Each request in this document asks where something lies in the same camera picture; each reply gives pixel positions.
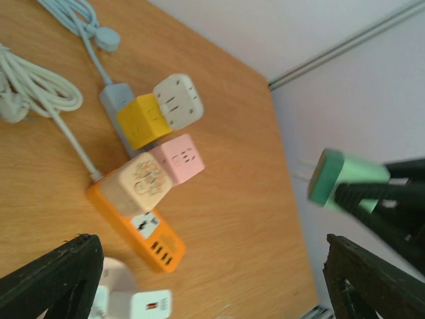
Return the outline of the green plug adapter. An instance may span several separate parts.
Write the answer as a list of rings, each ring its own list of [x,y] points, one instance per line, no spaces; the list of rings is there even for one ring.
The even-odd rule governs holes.
[[[383,164],[333,148],[325,148],[317,163],[300,159],[313,174],[293,176],[308,183],[307,198],[320,207],[340,211],[335,192],[342,183],[388,183],[390,172]]]

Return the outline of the small white grey adapter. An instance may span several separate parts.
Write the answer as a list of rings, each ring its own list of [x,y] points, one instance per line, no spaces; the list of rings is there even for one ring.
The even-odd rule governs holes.
[[[173,309],[171,290],[138,292],[131,297],[131,319],[169,318]]]

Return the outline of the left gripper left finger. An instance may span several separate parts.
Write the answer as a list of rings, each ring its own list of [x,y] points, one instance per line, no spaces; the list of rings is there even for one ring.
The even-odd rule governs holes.
[[[1,317],[88,318],[103,264],[99,237],[76,236],[1,278]]]

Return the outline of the orange power strip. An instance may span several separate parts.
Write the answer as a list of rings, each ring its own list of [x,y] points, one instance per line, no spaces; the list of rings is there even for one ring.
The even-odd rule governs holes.
[[[112,229],[155,272],[176,270],[185,256],[186,245],[158,210],[124,217],[102,194],[99,181],[87,189],[86,196]]]

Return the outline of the white USB charger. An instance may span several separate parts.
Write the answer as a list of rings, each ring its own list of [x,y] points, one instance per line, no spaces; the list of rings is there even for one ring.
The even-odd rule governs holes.
[[[97,288],[88,319],[105,319],[108,314],[110,291],[106,286]]]

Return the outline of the yellow cube socket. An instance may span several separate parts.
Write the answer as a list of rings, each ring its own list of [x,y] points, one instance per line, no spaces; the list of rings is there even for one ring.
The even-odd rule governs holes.
[[[135,98],[117,113],[116,118],[133,150],[172,132],[153,93]]]

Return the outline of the white square plug adapter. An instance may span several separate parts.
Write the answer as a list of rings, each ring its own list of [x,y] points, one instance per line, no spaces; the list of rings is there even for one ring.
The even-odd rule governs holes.
[[[172,130],[180,130],[200,120],[204,106],[190,76],[172,74],[153,89],[165,121]]]

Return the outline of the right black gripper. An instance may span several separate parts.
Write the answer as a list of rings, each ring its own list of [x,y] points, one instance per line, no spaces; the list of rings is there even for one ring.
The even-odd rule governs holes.
[[[336,202],[424,274],[425,159],[384,166],[391,179],[406,183],[342,183]]]

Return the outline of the blue power strip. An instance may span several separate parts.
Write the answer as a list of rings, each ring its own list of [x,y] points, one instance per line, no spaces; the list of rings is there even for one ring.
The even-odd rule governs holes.
[[[134,158],[141,152],[130,146],[117,120],[118,112],[135,99],[133,90],[127,83],[109,84],[101,91],[99,98],[125,151],[130,158]]]

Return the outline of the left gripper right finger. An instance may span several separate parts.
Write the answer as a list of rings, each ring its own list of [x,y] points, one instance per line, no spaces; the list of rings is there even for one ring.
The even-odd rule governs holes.
[[[323,275],[336,318],[423,318],[424,283],[344,236],[327,235]]]

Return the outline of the pink cube socket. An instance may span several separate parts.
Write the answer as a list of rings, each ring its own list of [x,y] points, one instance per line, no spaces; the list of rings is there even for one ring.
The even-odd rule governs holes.
[[[149,151],[169,174],[173,185],[181,185],[205,168],[205,163],[189,134],[183,134]]]

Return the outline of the beige cube socket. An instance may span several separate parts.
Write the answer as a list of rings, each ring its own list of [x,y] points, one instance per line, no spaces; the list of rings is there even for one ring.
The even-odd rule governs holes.
[[[133,217],[152,211],[172,186],[160,163],[144,152],[105,177],[100,191],[119,214]]]

